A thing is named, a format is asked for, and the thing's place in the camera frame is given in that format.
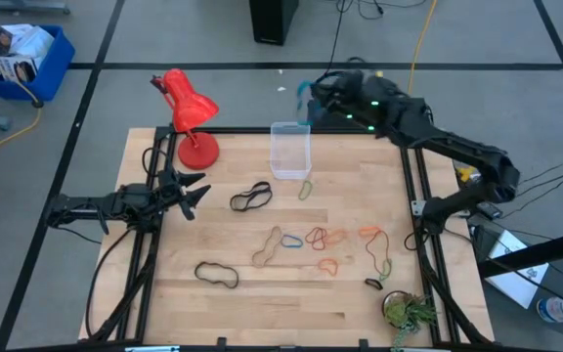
blue rubber band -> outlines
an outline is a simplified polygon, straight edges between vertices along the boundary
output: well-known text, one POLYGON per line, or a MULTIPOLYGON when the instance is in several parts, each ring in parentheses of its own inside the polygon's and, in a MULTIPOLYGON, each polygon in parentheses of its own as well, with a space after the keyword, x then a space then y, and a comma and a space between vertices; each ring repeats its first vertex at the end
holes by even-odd
POLYGON ((284 246, 286 248, 301 248, 303 246, 303 240, 301 240, 300 238, 293 236, 293 235, 283 235, 283 237, 281 238, 281 246, 284 246), (297 243, 295 244, 286 244, 283 242, 283 239, 285 238, 290 238, 292 240, 297 241, 297 243))

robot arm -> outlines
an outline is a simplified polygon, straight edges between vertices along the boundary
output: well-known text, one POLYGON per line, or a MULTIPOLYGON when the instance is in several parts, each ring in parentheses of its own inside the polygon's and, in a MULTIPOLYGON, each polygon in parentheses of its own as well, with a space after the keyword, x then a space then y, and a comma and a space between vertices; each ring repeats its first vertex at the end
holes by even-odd
POLYGON ((414 215, 430 234, 442 233, 452 214, 479 202, 514 199, 520 172, 505 151, 436 128, 424 99, 411 98, 385 78, 372 75, 365 80, 359 70, 333 75, 337 78, 332 84, 320 79, 311 87, 312 96, 328 113, 342 114, 399 147, 425 148, 479 169, 481 182, 413 205, 414 215))
POLYGON ((184 174, 172 167, 157 173, 158 187, 149 190, 145 184, 121 186, 118 191, 104 197, 68 197, 58 195, 51 202, 47 225, 57 228, 75 220, 99 220, 104 233, 108 234, 107 220, 124 221, 128 227, 151 231, 158 226, 158 212, 179 204, 188 220, 195 219, 192 208, 210 189, 203 186, 194 191, 184 188, 205 176, 204 173, 184 174))

clear plastic container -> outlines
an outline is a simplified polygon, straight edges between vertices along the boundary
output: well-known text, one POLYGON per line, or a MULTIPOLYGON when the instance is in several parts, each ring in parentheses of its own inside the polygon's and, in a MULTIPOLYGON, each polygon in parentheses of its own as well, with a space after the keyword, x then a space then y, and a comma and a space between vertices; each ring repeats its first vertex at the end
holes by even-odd
POLYGON ((271 171, 280 180, 304 180, 312 169, 310 126, 297 122, 271 125, 271 171))

green plant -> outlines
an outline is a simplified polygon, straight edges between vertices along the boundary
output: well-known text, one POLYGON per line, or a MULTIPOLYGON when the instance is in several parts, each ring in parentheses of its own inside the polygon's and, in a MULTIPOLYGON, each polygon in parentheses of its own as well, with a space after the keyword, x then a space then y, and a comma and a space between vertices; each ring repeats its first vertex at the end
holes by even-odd
POLYGON ((420 330, 422 324, 434 324, 436 311, 427 304, 426 297, 405 292, 391 292, 384 299, 383 316, 399 331, 393 342, 393 350, 399 351, 411 332, 420 330))

wooden tabletop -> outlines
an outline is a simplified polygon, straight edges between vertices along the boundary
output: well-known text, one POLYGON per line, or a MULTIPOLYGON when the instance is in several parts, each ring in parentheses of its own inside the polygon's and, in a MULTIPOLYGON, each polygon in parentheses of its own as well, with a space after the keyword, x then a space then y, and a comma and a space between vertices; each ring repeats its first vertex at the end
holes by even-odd
MULTIPOLYGON (((153 133, 153 129, 130 130, 117 185, 145 182, 141 154, 152 145, 153 133)), ((368 135, 313 135, 310 180, 314 189, 301 201, 297 195, 302 181, 276 180, 271 173, 270 135, 216 138, 219 159, 192 186, 212 185, 197 207, 196 219, 187 221, 178 209, 164 216, 145 343, 211 345, 225 336, 230 345, 357 346, 360 338, 367 338, 370 346, 391 346, 396 331, 384 323, 382 299, 392 290, 422 294, 416 254, 403 246, 412 228, 398 148, 368 135), (271 183, 274 196, 270 203, 244 213, 232 211, 231 196, 250 190, 259 181, 271 183), (264 268, 256 268, 251 256, 264 246, 275 226, 301 238, 315 227, 330 233, 344 230, 347 237, 321 251, 308 244, 279 246, 264 268), (365 250, 367 240, 358 236, 358 230, 372 226, 388 234, 393 261, 382 291, 364 284, 365 278, 377 274, 365 250), (335 277, 319 269, 324 258, 338 263, 335 277), (238 287, 228 289, 197 280, 194 269, 201 261, 235 268, 238 287)), ((433 195, 456 192, 451 160, 429 152, 425 159, 433 195)), ((174 165, 190 171, 177 157, 174 165)), ((467 234, 460 219, 450 219, 447 228, 467 234)), ((100 255, 123 230, 123 224, 110 224, 100 255)), ((133 240, 131 235, 123 241, 102 268, 91 309, 93 330, 122 296, 133 240)), ((455 300, 479 331, 492 339, 470 243, 447 233, 442 243, 455 300)), ((370 245, 379 262, 385 247, 385 237, 370 245)), ((130 334, 138 304, 132 307, 130 334)), ((448 340, 439 300, 438 310, 441 336, 448 340)), ((428 329, 410 336, 406 345, 430 346, 428 329)))

